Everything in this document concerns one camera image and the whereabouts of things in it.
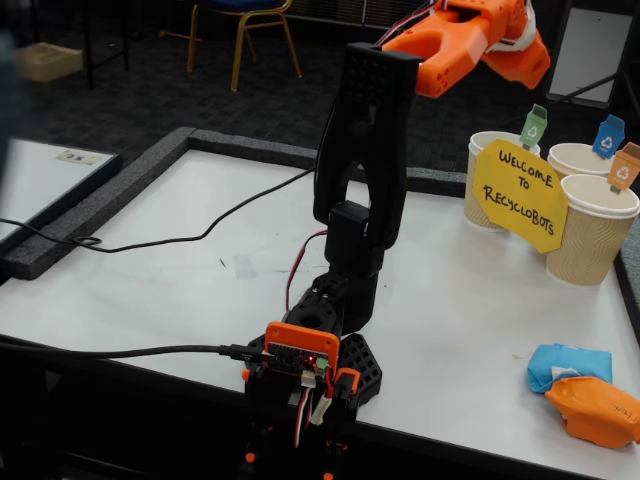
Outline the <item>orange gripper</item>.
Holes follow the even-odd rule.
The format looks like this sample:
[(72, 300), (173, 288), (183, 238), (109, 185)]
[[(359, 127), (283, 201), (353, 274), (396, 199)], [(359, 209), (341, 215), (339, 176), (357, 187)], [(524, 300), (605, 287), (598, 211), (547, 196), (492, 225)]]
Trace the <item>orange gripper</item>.
[(551, 65), (549, 52), (538, 31), (525, 50), (492, 51), (485, 53), (482, 60), (506, 80), (519, 82), (529, 89), (540, 83)]

